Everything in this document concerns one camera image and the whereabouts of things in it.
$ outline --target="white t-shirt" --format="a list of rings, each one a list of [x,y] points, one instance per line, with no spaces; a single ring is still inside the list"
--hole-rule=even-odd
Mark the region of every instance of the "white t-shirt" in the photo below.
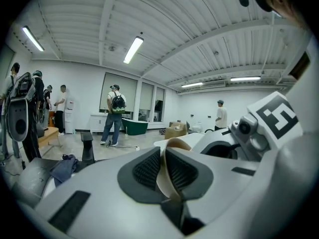
[[[13,84],[15,84],[16,82],[16,74],[13,75]],[[4,80],[3,83],[3,87],[2,87],[2,92],[1,92],[1,96],[4,94],[6,95],[8,92],[8,89],[12,86],[12,80],[11,80],[11,75],[6,77],[6,79]],[[5,100],[2,103],[2,111],[1,111],[1,115],[4,115],[4,108],[5,108]]]
[[[64,92],[64,93],[60,92],[60,96],[59,96],[58,102],[61,101],[62,99],[64,99],[64,102],[61,103],[61,104],[58,104],[57,111],[63,111],[64,112],[65,104],[66,104],[66,92]]]
[[[116,95],[117,96],[121,95],[121,97],[123,98],[123,100],[124,100],[124,102],[126,104],[126,98],[125,98],[125,96],[123,94],[121,94],[120,92],[116,91]],[[111,92],[109,92],[109,96],[111,97],[111,103],[112,103],[112,101],[113,101],[113,99],[115,97],[115,93],[113,91],[111,91]]]
[[[225,128],[227,127],[227,110],[225,107],[218,107],[217,117],[221,120],[216,121],[216,127]]]

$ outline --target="man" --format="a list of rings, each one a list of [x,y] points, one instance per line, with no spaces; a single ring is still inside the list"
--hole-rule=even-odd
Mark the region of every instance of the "man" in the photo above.
[[[41,123],[42,128],[47,127],[49,124],[49,112],[52,110],[50,101],[50,93],[52,93],[52,86],[49,85],[43,93],[44,96],[44,107],[43,107],[43,121]]]
[[[286,19],[294,22],[302,28],[306,28],[306,22],[304,17],[297,9],[296,0],[255,0],[261,9],[267,12],[275,11],[279,15],[285,17]]]
[[[10,94],[16,79],[17,74],[20,70],[20,65],[18,63],[14,63],[14,65],[11,68],[11,75],[6,77],[3,83],[2,92],[1,92],[1,100],[2,102],[2,110],[1,110],[1,126],[2,126],[2,153],[4,155],[4,159],[9,157],[8,148],[6,145],[6,121],[5,121],[5,99]],[[20,151],[18,147],[18,143],[14,140],[12,140],[12,148],[13,148],[13,154],[16,158],[20,158]]]
[[[113,110],[112,102],[116,96],[121,96],[125,102],[124,106],[126,107],[126,99],[125,99],[125,96],[119,92],[119,90],[120,90],[119,85],[113,85],[110,88],[112,89],[112,91],[109,92],[109,94],[108,94],[109,114],[108,114],[108,117],[107,117],[106,122],[105,122],[105,127],[104,127],[104,131],[103,131],[103,135],[102,135],[102,139],[101,139],[100,144],[106,143],[105,141],[107,140],[109,133],[110,133],[110,129],[114,123],[114,133],[113,133],[113,137],[112,137],[111,147],[115,147],[119,144],[118,138],[119,138],[120,127],[121,127],[121,122],[122,122],[122,114],[115,113],[116,111]]]
[[[54,106],[57,107],[55,113],[55,126],[59,129],[58,136],[63,136],[63,113],[66,103],[66,86],[62,85],[60,90],[59,101],[54,104]]]
[[[227,110],[223,107],[224,101],[218,100],[217,119],[215,131],[227,127]]]
[[[35,71],[33,74],[35,94],[28,103],[28,133],[22,142],[25,155],[29,162],[35,157],[41,158],[38,144],[38,133],[36,129],[36,117],[39,113],[41,100],[43,100],[44,84],[42,81],[42,72]]]

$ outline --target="wooden bench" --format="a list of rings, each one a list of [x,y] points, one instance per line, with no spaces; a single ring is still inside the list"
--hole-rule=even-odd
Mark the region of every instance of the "wooden bench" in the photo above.
[[[48,127],[48,130],[44,131],[44,136],[38,138],[39,148],[42,148],[42,147],[47,146],[47,145],[51,146],[45,153],[43,153],[43,155],[45,155],[54,146],[62,147],[62,145],[60,144],[59,138],[58,138],[58,134],[59,134],[59,129],[58,128],[56,128],[56,127]],[[51,145],[50,144],[50,141],[54,140],[54,139],[58,140],[59,145]]]

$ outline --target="black pants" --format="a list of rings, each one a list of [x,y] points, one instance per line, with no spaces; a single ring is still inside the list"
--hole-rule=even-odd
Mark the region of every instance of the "black pants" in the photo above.
[[[63,111],[57,111],[54,117],[55,127],[59,129],[59,133],[63,133]]]
[[[215,131],[216,131],[216,130],[223,129],[223,128],[225,128],[225,127],[217,127],[217,126],[215,126]]]
[[[38,144],[38,132],[36,130],[36,120],[34,119],[34,111],[28,111],[28,133],[22,142],[24,152],[29,162],[35,157],[41,158]]]

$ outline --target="ceiling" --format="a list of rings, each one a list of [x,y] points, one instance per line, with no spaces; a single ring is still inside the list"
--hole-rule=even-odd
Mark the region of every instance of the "ceiling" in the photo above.
[[[27,40],[24,25],[44,52]],[[254,0],[248,7],[239,0],[32,0],[12,32],[32,60],[100,65],[179,91],[199,81],[232,86],[234,76],[261,75],[256,86],[293,81],[291,60],[301,57],[310,39]],[[144,42],[127,65],[136,36]]]

